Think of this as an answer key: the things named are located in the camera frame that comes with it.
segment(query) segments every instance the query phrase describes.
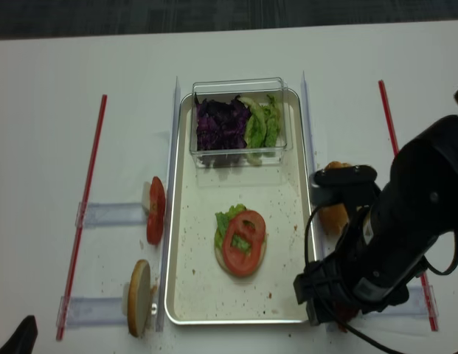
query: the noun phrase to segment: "red tomato slice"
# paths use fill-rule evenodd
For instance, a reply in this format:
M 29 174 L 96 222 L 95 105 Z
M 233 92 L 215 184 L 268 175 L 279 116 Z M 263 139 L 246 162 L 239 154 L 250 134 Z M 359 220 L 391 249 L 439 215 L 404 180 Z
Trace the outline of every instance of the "red tomato slice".
M 239 277 L 246 277 L 257 269 L 261 246 L 265 240 L 266 225 L 263 217 L 252 210 L 241 212 L 233 218 L 223 239 L 222 255 L 227 268 Z M 251 245 L 248 254 L 232 247 L 232 238 L 239 235 Z
M 150 186 L 150 213 L 147 219 L 147 241 L 155 246 L 162 240 L 165 207 L 163 184 L 155 176 Z

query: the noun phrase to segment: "red rod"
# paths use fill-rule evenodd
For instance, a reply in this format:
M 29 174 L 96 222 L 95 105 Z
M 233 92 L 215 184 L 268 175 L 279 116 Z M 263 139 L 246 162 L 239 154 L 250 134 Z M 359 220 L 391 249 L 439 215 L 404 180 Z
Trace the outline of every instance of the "red rod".
M 378 85 L 379 85 L 379 92 L 381 93 L 381 100 L 383 101 L 384 115 L 386 116 L 386 123 L 388 125 L 389 137 L 391 138 L 392 152 L 394 153 L 394 156 L 396 156 L 399 152 L 399 147 L 398 147 L 398 141 L 396 139 L 396 132 L 394 129 L 394 124 L 392 123 L 391 110 L 389 109 L 389 101 L 388 101 L 388 95 L 386 93 L 386 86 L 384 85 L 384 81 L 382 80 L 378 81 Z M 427 310 L 428 310 L 428 320 L 430 321 L 430 328 L 432 329 L 432 331 L 437 332 L 438 331 L 437 315 L 432 305 L 430 287 L 428 284 L 428 277 L 427 277 L 426 272 L 424 272 L 420 276 L 420 282 L 422 283 L 423 293 L 426 298 L 426 304 L 427 304 Z
M 89 198 L 89 191 L 91 190 L 91 181 L 93 179 L 93 172 L 94 172 L 94 163 L 96 162 L 96 155 L 97 155 L 97 146 L 99 144 L 99 138 L 101 136 L 101 129 L 103 127 L 104 122 L 104 113 L 105 113 L 105 104 L 108 101 L 107 94 L 103 95 L 101 99 L 101 107 L 99 110 L 99 117 L 97 118 L 97 126 L 96 132 L 94 133 L 94 142 L 93 142 L 93 150 L 91 151 L 91 158 L 89 159 L 89 167 L 88 167 L 88 175 L 86 176 L 86 184 L 84 186 L 83 192 L 83 199 L 81 201 L 81 206 L 86 207 Z M 81 222 L 78 223 L 76 228 L 76 233 L 74 234 L 74 245 L 73 245 L 73 252 L 72 258 L 70 260 L 69 269 L 68 269 L 68 279 L 66 280 L 66 287 L 65 287 L 65 295 L 63 298 L 62 308 L 61 308 L 61 318 L 58 325 L 57 331 L 57 341 L 61 341 L 63 339 L 63 332 L 65 331 L 65 321 L 66 321 L 66 310 L 68 309 L 68 302 L 69 297 L 72 294 L 72 287 L 73 287 L 73 278 L 74 278 L 74 269 L 76 268 L 76 261 L 78 258 L 78 250 L 80 248 L 81 242 L 81 234 L 83 233 L 83 226 Z

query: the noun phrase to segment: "black object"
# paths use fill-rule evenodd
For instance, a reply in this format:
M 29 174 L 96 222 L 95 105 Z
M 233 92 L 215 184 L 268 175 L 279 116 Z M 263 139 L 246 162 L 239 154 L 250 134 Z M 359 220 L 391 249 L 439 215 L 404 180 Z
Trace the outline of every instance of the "black object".
M 335 251 L 306 262 L 294 280 L 312 324 L 336 320 L 339 308 L 368 313 L 404 303 L 406 284 L 430 266 L 426 251 L 439 235 L 458 235 L 458 116 L 440 119 L 405 145 L 382 192 L 375 177 L 371 167 L 356 166 L 310 178 L 313 203 L 344 203 L 350 219 Z
M 30 354 L 34 348 L 37 335 L 35 317 L 27 316 L 0 349 L 0 354 Z

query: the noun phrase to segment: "bun on its side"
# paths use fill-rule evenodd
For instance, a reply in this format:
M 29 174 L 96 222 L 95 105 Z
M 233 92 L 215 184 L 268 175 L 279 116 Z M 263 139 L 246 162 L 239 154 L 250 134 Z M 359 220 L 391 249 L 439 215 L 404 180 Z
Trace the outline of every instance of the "bun on its side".
M 265 258 L 265 251 L 266 251 L 266 236 L 265 236 L 265 240 L 263 241 L 262 245 L 261 245 L 261 252 L 260 252 L 260 259 L 258 260 L 258 264 L 257 264 L 257 267 L 255 270 L 253 270 L 253 272 L 256 272 L 257 269 L 260 267 L 260 264 L 261 262 L 263 261 L 263 258 Z M 215 247 L 214 245 L 214 253 L 215 253 L 215 259 L 218 261 L 219 265 L 221 266 L 221 268 L 226 271 L 227 273 L 233 275 L 234 277 L 238 277 L 238 275 L 236 274 L 233 274 L 230 269 L 227 268 L 227 265 L 226 263 L 223 261 L 223 255 L 222 255 L 222 251 L 220 249 L 218 249 L 217 247 Z
M 145 329 L 150 310 L 150 265 L 139 260 L 133 268 L 131 284 L 128 288 L 127 323 L 134 337 L 139 337 Z
M 325 169 L 352 167 L 351 164 L 342 164 L 338 161 L 332 161 Z M 319 210 L 319 219 L 327 236 L 339 236 L 344 226 L 348 223 L 348 214 L 343 204 L 326 206 Z

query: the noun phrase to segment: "metal tray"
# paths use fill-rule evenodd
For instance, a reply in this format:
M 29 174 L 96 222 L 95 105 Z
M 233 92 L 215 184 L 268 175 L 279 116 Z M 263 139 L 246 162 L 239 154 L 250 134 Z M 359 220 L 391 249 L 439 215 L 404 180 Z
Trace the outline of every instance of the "metal tray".
M 174 193 L 164 301 L 168 317 L 178 325 L 308 319 L 293 289 L 294 277 L 305 266 L 308 171 L 299 97 L 292 90 L 288 96 L 293 148 L 280 165 L 262 167 L 196 168 L 189 149 L 192 96 L 181 101 L 174 180 L 169 181 Z M 214 214 L 238 203 L 258 211 L 268 233 L 265 259 L 247 278 L 228 275 L 214 255 Z

